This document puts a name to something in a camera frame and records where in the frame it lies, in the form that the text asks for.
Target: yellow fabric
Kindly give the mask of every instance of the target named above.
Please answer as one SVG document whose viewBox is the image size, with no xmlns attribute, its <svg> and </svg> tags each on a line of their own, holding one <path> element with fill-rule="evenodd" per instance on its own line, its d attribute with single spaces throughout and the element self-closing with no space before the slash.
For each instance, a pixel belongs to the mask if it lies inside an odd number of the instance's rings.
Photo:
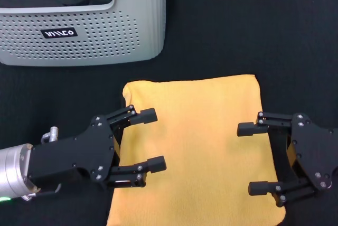
<svg viewBox="0 0 338 226">
<path fill-rule="evenodd" d="M 268 136 L 237 137 L 261 110 L 254 76 L 128 83 L 126 105 L 154 107 L 158 121 L 125 129 L 121 165 L 164 155 L 167 170 L 145 188 L 116 189 L 108 226 L 273 226 L 285 209 L 249 196 L 250 181 L 276 181 Z"/>
</svg>

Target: gray plastic basket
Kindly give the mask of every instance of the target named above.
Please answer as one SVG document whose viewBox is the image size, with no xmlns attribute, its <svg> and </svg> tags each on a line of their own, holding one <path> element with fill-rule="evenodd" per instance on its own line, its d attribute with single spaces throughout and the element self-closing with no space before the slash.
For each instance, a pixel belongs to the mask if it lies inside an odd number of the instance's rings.
<svg viewBox="0 0 338 226">
<path fill-rule="evenodd" d="M 0 8 L 0 62 L 80 66 L 148 60 L 161 52 L 164 34 L 165 0 Z"/>
</svg>

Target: green indicator light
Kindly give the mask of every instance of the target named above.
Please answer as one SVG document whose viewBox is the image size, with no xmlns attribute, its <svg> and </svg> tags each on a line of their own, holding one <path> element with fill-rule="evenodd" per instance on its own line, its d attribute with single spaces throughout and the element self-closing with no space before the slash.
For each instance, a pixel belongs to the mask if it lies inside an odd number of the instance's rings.
<svg viewBox="0 0 338 226">
<path fill-rule="evenodd" d="M 11 198 L 7 198 L 7 197 L 0 197 L 0 202 L 2 201 L 10 201 Z"/>
</svg>

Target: black table surface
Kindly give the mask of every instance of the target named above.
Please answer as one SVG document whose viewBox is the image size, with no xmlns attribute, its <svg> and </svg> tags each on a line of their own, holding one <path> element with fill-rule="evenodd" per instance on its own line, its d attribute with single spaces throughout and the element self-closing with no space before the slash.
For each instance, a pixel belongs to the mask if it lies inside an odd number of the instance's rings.
<svg viewBox="0 0 338 226">
<path fill-rule="evenodd" d="M 60 138 L 76 135 L 92 116 L 121 107 L 127 82 L 143 79 L 254 74 L 264 111 L 304 112 L 320 126 L 338 127 L 337 3 L 167 0 L 165 45 L 150 61 L 71 68 L 1 64 L 0 149 L 38 144 L 54 125 Z M 279 180 L 291 179 L 284 139 L 270 141 Z M 338 225 L 335 181 L 322 196 L 288 205 L 281 225 Z M 110 201 L 111 194 L 94 184 L 67 184 L 53 197 L 0 203 L 0 220 L 12 226 L 104 226 Z"/>
</svg>

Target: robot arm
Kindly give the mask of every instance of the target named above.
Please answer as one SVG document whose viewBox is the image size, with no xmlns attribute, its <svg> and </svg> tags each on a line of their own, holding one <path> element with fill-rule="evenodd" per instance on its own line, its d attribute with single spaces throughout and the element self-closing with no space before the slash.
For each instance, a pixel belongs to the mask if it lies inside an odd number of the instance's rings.
<svg viewBox="0 0 338 226">
<path fill-rule="evenodd" d="M 305 114 L 259 112 L 256 123 L 240 123 L 238 136 L 267 132 L 286 134 L 289 164 L 297 179 L 291 182 L 250 182 L 250 195 L 273 195 L 277 206 L 327 191 L 338 167 L 338 129 L 315 125 Z"/>
<path fill-rule="evenodd" d="M 95 116 L 80 135 L 58 140 L 51 128 L 42 144 L 23 144 L 0 150 L 0 197 L 25 200 L 52 194 L 62 183 L 90 179 L 106 187 L 144 187 L 147 172 L 166 170 L 164 157 L 132 166 L 119 166 L 119 138 L 124 128 L 157 121 L 153 108 L 136 113 L 128 106 L 106 116 Z"/>
</svg>

